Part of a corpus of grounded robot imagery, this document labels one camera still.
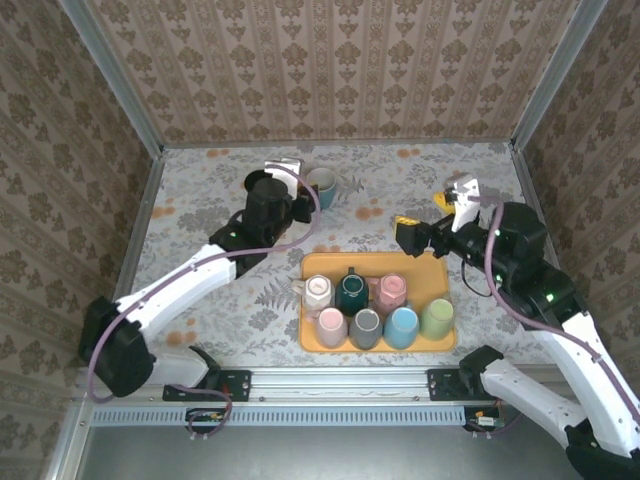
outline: yellow tray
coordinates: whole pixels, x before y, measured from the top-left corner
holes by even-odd
[[[407,282],[408,299],[416,312],[421,312],[429,302],[449,294],[449,279],[444,259],[435,259],[425,253],[418,258],[402,252],[358,252],[358,253],[311,253],[304,257],[301,278],[324,275],[336,285],[354,267],[363,277],[382,277],[387,273],[397,273]],[[300,304],[300,345],[307,352],[316,353],[416,353],[448,352],[455,347],[457,338],[453,328],[449,334],[437,342],[427,340],[418,334],[416,341],[405,350],[389,347],[384,339],[371,350],[360,350],[347,340],[341,347],[326,348],[316,340],[315,325],[305,319],[305,311]]]

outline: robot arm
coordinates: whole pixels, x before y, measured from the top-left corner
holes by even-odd
[[[435,224],[396,217],[395,237],[404,252],[418,256],[431,248],[438,258],[453,252],[484,271],[489,232],[479,225],[474,187],[477,182],[468,175],[452,179],[444,197],[455,206],[455,214]],[[571,279],[544,260],[546,235],[546,227],[530,207],[504,204],[490,265],[499,294],[509,307],[528,319],[571,334],[598,353],[599,358],[594,360],[573,341],[524,325],[557,363],[580,405],[527,378],[488,346],[460,362],[460,381],[470,392],[502,398],[542,426],[566,448],[583,476],[593,475],[602,467],[603,477],[617,478],[612,475],[616,468],[625,474],[640,468],[640,403],[602,345]],[[600,362],[621,385],[635,411],[623,402]]]
[[[121,318],[95,363],[95,374],[115,396],[127,396],[145,384],[192,387],[217,368],[199,349],[150,349],[149,345],[176,315],[266,258],[294,220],[311,221],[315,203],[311,192],[298,193],[299,172],[299,160],[267,162],[265,170],[245,179],[245,209],[198,253],[136,293],[114,302],[100,297],[89,305],[79,347],[80,357],[89,364],[107,329]],[[232,259],[216,258],[228,252],[233,252]]]

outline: gray floor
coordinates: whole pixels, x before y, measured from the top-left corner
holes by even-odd
[[[579,478],[526,419],[491,440],[459,427],[234,427],[207,441],[175,427],[98,428],[87,448],[85,480]]]

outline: floral tablecloth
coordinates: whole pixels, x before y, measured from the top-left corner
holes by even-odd
[[[488,344],[515,363],[550,363],[492,299],[463,285],[460,260],[447,259],[456,309],[458,345],[440,354],[311,354],[298,345],[298,299],[290,281],[311,252],[396,251],[392,219],[406,214],[433,222],[443,216],[431,198],[452,174],[469,172],[486,194],[522,201],[506,144],[349,145],[315,147],[243,147],[167,150],[162,185],[136,274],[140,289],[193,255],[208,236],[243,208],[244,177],[266,159],[303,159],[305,171],[323,166],[339,178],[332,208],[323,212],[313,237],[298,248],[275,253],[244,277],[215,290],[178,316],[157,342],[196,344],[224,366],[434,365],[456,364],[476,347]],[[281,242],[301,236],[296,224]],[[486,284],[475,271],[468,279]]]

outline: patterned wallpaper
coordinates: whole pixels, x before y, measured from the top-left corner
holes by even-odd
[[[0,2],[0,478],[38,478],[150,158],[57,2]]]
[[[171,145],[509,138],[577,0],[90,0]]]
[[[611,0],[525,148],[561,264],[640,389],[640,2]]]

